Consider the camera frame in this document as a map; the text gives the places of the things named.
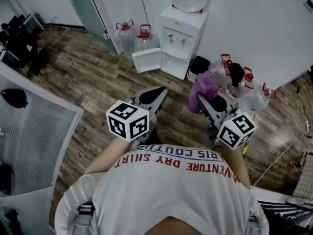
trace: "door frame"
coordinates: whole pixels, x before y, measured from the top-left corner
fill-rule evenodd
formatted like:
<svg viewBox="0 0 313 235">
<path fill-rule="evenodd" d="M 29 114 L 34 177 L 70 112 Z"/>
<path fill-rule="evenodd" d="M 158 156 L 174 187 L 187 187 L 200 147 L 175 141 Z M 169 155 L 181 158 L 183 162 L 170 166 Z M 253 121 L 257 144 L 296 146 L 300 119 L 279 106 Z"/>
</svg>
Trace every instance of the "door frame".
<svg viewBox="0 0 313 235">
<path fill-rule="evenodd" d="M 109 36 L 108 39 L 111 42 L 115 52 L 117 54 L 121 54 L 123 50 L 118 42 L 118 38 L 115 36 L 115 30 L 112 26 L 112 22 L 109 18 L 103 0 L 91 0 L 91 3 L 99 18 L 101 25 L 103 26 L 104 32 L 106 32 L 107 36 Z"/>
</svg>

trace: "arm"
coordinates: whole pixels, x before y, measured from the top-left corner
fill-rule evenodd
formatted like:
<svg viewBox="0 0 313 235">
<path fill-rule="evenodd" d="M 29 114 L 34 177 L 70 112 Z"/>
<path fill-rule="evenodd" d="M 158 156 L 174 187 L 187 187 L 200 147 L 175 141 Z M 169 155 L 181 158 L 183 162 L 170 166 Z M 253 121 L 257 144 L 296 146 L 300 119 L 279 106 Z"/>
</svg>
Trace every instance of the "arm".
<svg viewBox="0 0 313 235">
<path fill-rule="evenodd" d="M 105 150 L 86 168 L 84 174 L 108 171 L 112 165 L 127 151 L 131 142 L 114 138 Z"/>
<path fill-rule="evenodd" d="M 54 218 L 54 228 L 57 235 L 67 235 L 68 225 L 73 222 L 74 215 L 80 205 L 92 201 L 94 191 L 104 173 L 94 173 L 82 176 L 63 195 L 58 203 Z"/>
<path fill-rule="evenodd" d="M 246 188 L 250 189 L 250 179 L 241 150 L 232 150 L 223 144 L 222 148 L 219 148 L 217 151 L 221 153 L 230 169 L 234 172 L 238 181 Z"/>
</svg>

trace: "white cabinet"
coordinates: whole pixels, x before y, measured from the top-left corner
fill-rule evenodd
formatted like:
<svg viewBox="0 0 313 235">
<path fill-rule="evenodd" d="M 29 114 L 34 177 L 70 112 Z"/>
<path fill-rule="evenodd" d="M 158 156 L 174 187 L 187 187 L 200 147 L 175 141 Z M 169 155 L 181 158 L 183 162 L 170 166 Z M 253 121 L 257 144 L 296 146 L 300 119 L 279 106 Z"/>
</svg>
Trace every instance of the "white cabinet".
<svg viewBox="0 0 313 235">
<path fill-rule="evenodd" d="M 161 48 L 133 54 L 138 73 L 161 68 L 183 80 L 195 55 L 207 16 L 208 12 L 187 13 L 173 7 L 164 10 L 159 20 L 162 27 Z"/>
</svg>

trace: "metal mesh panel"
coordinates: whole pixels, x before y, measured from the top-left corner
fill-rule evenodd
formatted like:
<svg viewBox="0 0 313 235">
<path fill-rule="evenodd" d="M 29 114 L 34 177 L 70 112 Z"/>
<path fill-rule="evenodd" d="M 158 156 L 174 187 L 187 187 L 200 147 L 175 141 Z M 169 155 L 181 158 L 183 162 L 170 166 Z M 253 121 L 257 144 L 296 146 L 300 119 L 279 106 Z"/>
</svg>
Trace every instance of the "metal mesh panel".
<svg viewBox="0 0 313 235">
<path fill-rule="evenodd" d="M 0 91 L 23 89 L 0 75 Z M 0 161 L 15 172 L 13 194 L 48 187 L 75 112 L 24 90 L 28 105 L 16 109 L 0 96 Z"/>
</svg>

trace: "white wall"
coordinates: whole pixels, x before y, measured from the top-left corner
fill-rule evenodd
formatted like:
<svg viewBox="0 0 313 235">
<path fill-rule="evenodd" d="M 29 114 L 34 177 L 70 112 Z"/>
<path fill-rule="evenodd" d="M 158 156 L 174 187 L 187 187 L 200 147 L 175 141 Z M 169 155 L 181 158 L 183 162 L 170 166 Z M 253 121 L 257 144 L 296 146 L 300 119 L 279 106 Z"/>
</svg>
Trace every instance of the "white wall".
<svg viewBox="0 0 313 235">
<path fill-rule="evenodd" d="M 152 25 L 170 0 L 143 0 Z M 273 89 L 313 65 L 313 14 L 303 0 L 211 0 L 197 55 L 229 53 Z"/>
<path fill-rule="evenodd" d="M 122 24 L 130 19 L 134 21 L 134 27 L 139 32 L 141 24 L 146 24 L 142 0 L 103 0 L 111 23 L 116 29 L 116 23 Z"/>
<path fill-rule="evenodd" d="M 25 14 L 38 12 L 46 23 L 82 25 L 69 0 L 17 0 Z"/>
</svg>

